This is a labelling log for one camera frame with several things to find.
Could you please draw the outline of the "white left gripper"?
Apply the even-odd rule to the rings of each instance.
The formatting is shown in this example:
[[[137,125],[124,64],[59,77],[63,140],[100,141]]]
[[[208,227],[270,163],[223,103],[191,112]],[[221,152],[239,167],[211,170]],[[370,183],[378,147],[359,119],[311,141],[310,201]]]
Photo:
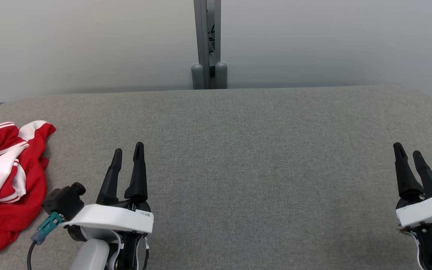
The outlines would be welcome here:
[[[146,163],[144,144],[137,142],[133,154],[133,169],[130,185],[124,198],[132,200],[125,205],[118,203],[118,176],[122,167],[122,149],[114,152],[98,193],[97,204],[86,205],[63,228],[72,232],[77,240],[115,240],[117,234],[151,234],[154,227],[154,214],[151,212],[147,192]]]

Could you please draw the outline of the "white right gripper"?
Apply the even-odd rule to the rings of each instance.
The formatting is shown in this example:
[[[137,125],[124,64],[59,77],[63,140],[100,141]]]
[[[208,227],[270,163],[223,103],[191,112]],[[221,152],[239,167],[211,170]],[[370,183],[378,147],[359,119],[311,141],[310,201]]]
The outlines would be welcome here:
[[[427,165],[420,151],[413,152],[415,169],[421,184],[416,180],[408,164],[408,156],[399,142],[394,143],[395,169],[398,194],[401,199],[420,199],[425,194],[427,200],[408,205],[396,210],[397,218],[402,227],[415,228],[422,224],[432,224],[432,170]]]

